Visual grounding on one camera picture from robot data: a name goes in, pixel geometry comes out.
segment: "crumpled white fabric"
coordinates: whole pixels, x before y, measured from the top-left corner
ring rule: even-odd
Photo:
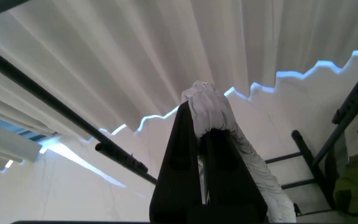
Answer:
[[[271,174],[265,161],[242,133],[223,92],[215,90],[211,83],[197,81],[182,93],[181,100],[188,101],[198,139],[213,128],[230,130],[242,160],[266,201],[269,221],[295,223],[296,215],[292,201],[278,184],[277,178]]]

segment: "white wall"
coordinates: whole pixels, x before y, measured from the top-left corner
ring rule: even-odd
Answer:
[[[334,112],[358,79],[358,56],[352,56],[340,74],[335,71],[339,70],[325,64],[311,70],[304,80],[294,78],[295,73],[290,76],[279,73],[274,90],[254,86],[248,100],[235,93],[228,96],[237,122],[262,158],[297,152],[291,138],[294,129],[300,131],[314,154],[318,152],[334,128],[330,122]],[[124,128],[110,137],[157,177],[174,118],[175,114],[167,119],[148,119],[136,135]],[[53,151],[47,151],[34,164],[13,164],[0,174],[0,223],[148,220],[152,185],[95,152],[95,140],[84,142],[63,137],[60,142],[83,159],[71,156],[83,166]],[[65,153],[63,146],[54,149]],[[99,174],[85,168],[91,165]],[[269,167],[281,184],[312,178],[301,157]],[[111,178],[126,188],[112,184]],[[328,208],[316,185],[286,192],[302,212]]]

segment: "white cloth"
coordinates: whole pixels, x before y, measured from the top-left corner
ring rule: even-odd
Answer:
[[[197,81],[182,93],[181,100],[189,103],[198,139],[213,128],[230,130],[245,165],[266,201],[269,221],[296,222],[292,201],[242,133],[223,92],[215,90],[213,84]]]

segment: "wall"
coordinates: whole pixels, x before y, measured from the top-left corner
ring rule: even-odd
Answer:
[[[250,98],[235,91],[229,94],[237,122],[263,159],[297,152],[291,138],[294,129],[316,154],[334,129],[330,122],[334,112],[358,79],[358,53],[342,70],[320,62],[306,75],[277,75],[274,89],[253,85]],[[174,118],[175,114],[148,119],[137,134],[128,128],[106,134],[157,177]],[[59,141],[66,147],[52,146],[38,162],[13,164],[0,173],[0,223],[148,220],[153,186],[95,152],[95,140],[62,137]],[[269,167],[281,184],[311,178],[301,157]],[[304,213],[328,208],[314,184],[286,193]]]

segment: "bunk bed frame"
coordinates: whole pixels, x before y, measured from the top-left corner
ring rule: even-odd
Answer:
[[[6,10],[11,9],[12,7],[18,6],[28,0],[0,0],[0,13]],[[157,179],[152,177],[147,173],[148,168],[143,165],[143,163],[134,159],[130,154],[121,149],[117,144],[112,142],[109,138],[107,138],[104,134],[99,132],[92,124],[86,122],[81,116],[76,114],[73,110],[69,109],[66,105],[64,105],[61,101],[59,101],[56,97],[50,94],[47,90],[42,88],[32,79],[30,79],[26,74],[21,72],[18,68],[16,68],[13,64],[9,63],[6,59],[0,56],[0,72],[12,80],[23,89],[27,90],[29,93],[37,97],[39,100],[43,101],[45,104],[49,105],[55,111],[60,113],[62,116],[66,117],[68,120],[76,124],[82,130],[86,131],[89,135],[97,139],[101,144],[98,144],[96,148],[97,151],[108,156],[110,159],[116,161],[118,164],[124,166],[126,169],[129,169],[133,173],[138,176],[144,178],[152,184],[157,183]],[[318,152],[316,157],[313,157],[311,151],[303,140],[303,136],[299,131],[294,130],[291,134],[293,140],[299,148],[299,152],[277,157],[274,159],[266,160],[266,163],[273,163],[278,161],[283,161],[286,159],[291,159],[298,156],[303,156],[305,162],[307,163],[309,170],[313,175],[313,179],[301,180],[295,183],[282,185],[282,189],[289,189],[293,187],[299,187],[306,184],[317,183],[319,188],[321,189],[324,197],[332,208],[331,210],[322,210],[311,212],[303,215],[309,215],[312,213],[320,213],[332,211],[335,209],[335,203],[333,199],[333,189],[328,185],[326,177],[321,172],[318,164],[321,162],[323,157],[329,152],[335,142],[339,139],[339,137],[344,133],[345,129],[349,126],[351,121],[358,114],[358,82],[351,90],[350,94],[347,96],[341,107],[336,111],[332,122],[336,124],[335,130],[332,132],[328,140],[325,142],[324,146]],[[295,210],[297,216],[302,215],[295,205]]]

